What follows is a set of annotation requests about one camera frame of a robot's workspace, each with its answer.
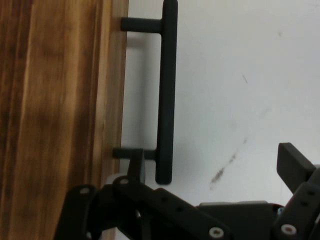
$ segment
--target black plastic part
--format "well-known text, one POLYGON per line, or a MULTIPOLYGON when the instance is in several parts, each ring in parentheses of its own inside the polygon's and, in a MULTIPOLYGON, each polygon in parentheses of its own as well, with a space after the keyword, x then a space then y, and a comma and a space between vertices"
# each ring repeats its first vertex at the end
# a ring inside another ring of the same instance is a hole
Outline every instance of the black plastic part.
POLYGON ((133 17, 122 17, 121 18, 121 30, 122 31, 160 34, 161 28, 162 28, 162 21, 161 20, 133 18, 133 17))
POLYGON ((115 227, 121 228, 128 223, 136 228, 135 216, 134 206, 116 198, 113 185, 105 185, 96 194, 90 208, 88 229, 94 236, 92 240, 98 240, 104 230, 115 227))
POLYGON ((72 188, 65 196, 54 240, 88 240, 90 206, 96 189, 91 185, 72 188))
POLYGON ((126 223, 118 226, 120 232, 130 240, 142 240, 141 219, 127 219, 126 223))
POLYGON ((320 222, 316 224, 308 240, 319 240, 319 239, 320 239, 320 222))
POLYGON ((308 181, 316 167, 291 143, 280 143, 276 170, 294 193, 300 184, 308 181))
POLYGON ((152 228, 151 220, 152 216, 149 215, 147 210, 141 211, 141 236, 142 240, 151 240, 152 239, 152 228))
POLYGON ((277 240, 307 240, 320 213, 320 188, 305 182, 296 190, 284 211, 275 221, 272 232, 277 240), (296 235, 286 235, 281 226, 289 224, 296 235))
MULTIPOLYGON (((161 20, 131 17, 121 19, 122 31, 161 34, 157 143, 156 150, 146 150, 144 155, 145 159, 156 162, 155 180, 158 184, 169 184, 172 180, 177 24, 177 0, 164 0, 161 20)), ((113 157, 130 158, 130 149, 115 148, 113 157)))
POLYGON ((270 240, 270 229, 277 219, 277 210, 280 207, 282 206, 272 203, 249 202, 204 205, 197 208, 226 224, 235 239, 270 240))
POLYGON ((318 185, 320 187, 320 168, 317 168, 308 180, 308 183, 318 185))
POLYGON ((209 230, 212 227, 219 227, 224 231, 224 240, 232 239, 230 229, 225 224, 170 192, 162 188, 152 190, 138 181, 129 180, 128 184, 121 184, 122 179, 123 177, 119 177, 113 182, 118 199, 135 206, 139 211, 149 211, 164 222, 171 223, 175 231, 187 236, 186 239, 211 240, 209 230))
POLYGON ((146 172, 143 149, 132 150, 127 176, 130 180, 137 180, 141 183, 145 183, 146 172))
MULTIPOLYGON (((112 156, 116 159, 130 159, 132 156, 132 148, 115 147, 112 156)), ((145 160, 155 160, 156 150, 143 150, 145 160)))

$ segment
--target bar handle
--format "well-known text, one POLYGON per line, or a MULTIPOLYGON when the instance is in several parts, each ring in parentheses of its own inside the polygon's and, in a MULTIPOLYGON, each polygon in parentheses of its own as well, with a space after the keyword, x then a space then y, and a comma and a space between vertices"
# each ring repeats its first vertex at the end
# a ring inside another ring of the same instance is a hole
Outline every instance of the bar handle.
MULTIPOLYGON (((177 58, 178 1, 164 0, 162 19, 123 17, 121 30, 125 32, 161 34, 160 84, 157 143, 155 150, 145 150, 146 160, 155 160, 155 180, 169 184, 172 180, 176 58, 177 58)), ((114 148, 114 158, 129 159, 131 149, 114 148)))

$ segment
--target black door handle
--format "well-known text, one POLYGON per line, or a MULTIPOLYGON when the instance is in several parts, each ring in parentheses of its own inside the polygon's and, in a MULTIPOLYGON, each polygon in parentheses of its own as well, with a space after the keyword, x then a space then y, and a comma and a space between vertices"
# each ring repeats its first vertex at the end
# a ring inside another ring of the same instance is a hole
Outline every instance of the black door handle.
MULTIPOLYGON (((161 34, 158 129, 155 150, 145 150, 146 160, 155 160, 155 180, 169 184, 172 180, 174 143, 176 55, 177 55, 178 1, 164 0, 162 19, 123 17, 121 30, 127 32, 161 34)), ((114 148, 113 157, 129 159, 132 149, 114 148)))

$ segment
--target wood grain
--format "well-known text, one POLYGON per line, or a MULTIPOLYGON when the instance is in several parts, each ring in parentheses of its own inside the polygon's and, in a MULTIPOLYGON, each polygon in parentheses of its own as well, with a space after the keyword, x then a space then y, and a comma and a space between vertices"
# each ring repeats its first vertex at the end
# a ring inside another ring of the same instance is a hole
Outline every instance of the wood grain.
POLYGON ((66 191, 118 171, 127 14, 127 0, 0 0, 0 239, 52 239, 66 191))

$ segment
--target white wall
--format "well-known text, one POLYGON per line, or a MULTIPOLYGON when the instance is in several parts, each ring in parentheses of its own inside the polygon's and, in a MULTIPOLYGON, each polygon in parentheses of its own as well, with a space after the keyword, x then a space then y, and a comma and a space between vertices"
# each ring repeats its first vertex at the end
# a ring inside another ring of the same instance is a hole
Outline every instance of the white wall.
MULTIPOLYGON (((178 4, 173 176, 165 188, 193 205, 284 205, 291 194, 276 172, 278 143, 320 163, 320 0, 178 4)), ((162 0, 130 0, 130 17, 161 15, 162 0)), ((123 146, 156 146, 160 40, 128 34, 123 146)), ((154 163, 146 174, 156 188, 154 163)))

